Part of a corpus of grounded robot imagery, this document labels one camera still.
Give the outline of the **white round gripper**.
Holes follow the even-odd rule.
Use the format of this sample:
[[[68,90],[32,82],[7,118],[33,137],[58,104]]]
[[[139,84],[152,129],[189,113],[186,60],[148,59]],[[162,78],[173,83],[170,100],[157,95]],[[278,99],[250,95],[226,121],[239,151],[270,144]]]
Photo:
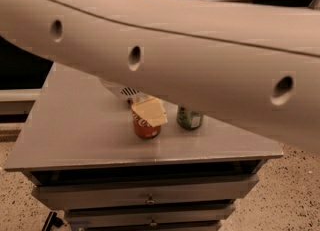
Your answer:
[[[135,101],[131,105],[132,110],[152,127],[161,126],[168,122],[166,110],[159,98],[148,96],[139,90],[118,83],[103,79],[100,82],[119,99]]]

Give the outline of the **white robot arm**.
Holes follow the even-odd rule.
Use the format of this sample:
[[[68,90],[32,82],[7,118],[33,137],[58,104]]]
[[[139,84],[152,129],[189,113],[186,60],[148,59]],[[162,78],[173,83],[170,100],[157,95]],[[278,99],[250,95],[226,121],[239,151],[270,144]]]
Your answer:
[[[202,0],[0,0],[15,46],[320,151],[320,12]]]

